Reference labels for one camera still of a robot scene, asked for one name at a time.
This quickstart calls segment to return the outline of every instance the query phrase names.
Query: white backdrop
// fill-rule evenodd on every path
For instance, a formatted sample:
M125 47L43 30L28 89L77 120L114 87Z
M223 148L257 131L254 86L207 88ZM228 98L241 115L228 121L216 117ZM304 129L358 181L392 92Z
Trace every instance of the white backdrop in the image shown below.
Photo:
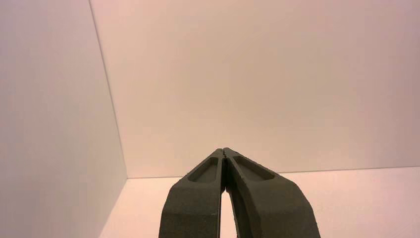
M0 237L96 238L126 179L89 2L0 1Z
M420 2L92 0L127 172L420 165Z

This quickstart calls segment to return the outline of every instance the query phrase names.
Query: white panel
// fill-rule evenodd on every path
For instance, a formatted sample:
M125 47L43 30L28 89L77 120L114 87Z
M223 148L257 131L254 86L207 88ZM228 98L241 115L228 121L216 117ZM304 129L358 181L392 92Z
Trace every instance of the white panel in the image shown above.
M420 167L282 174L314 209L322 238L418 238ZM128 179L100 238L154 237L179 178ZM229 195L222 194L220 237L236 237Z
M0 237L98 237L126 178L89 2L2 0Z
M226 146L282 172L420 165L420 1L93 9L129 177Z

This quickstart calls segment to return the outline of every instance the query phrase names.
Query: white floor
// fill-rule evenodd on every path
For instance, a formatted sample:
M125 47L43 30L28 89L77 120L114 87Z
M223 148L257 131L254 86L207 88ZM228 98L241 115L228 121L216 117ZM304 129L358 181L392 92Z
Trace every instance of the white floor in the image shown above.
M323 238L420 237L420 167L281 175L299 185ZM128 179L101 238L157 238L163 204L178 180ZM226 192L220 237L236 237Z

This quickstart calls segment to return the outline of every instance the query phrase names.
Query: recessed groove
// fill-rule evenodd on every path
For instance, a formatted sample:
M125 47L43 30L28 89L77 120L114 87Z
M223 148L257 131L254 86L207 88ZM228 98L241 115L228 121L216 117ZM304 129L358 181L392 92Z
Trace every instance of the recessed groove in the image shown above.
M209 158L188 177L188 180L192 182L213 182L216 179L217 163L218 158Z
M241 156L235 156L233 159L236 161L242 173L247 179L254 181L264 181L274 178L274 175L272 175L270 172Z

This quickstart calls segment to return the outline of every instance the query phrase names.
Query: white wall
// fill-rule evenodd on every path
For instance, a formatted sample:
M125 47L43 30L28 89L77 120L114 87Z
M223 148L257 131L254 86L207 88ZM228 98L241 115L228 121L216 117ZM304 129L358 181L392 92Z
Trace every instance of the white wall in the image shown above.
M129 177L420 165L419 1L92 2Z
M98 237L125 181L89 2L1 1L0 237Z

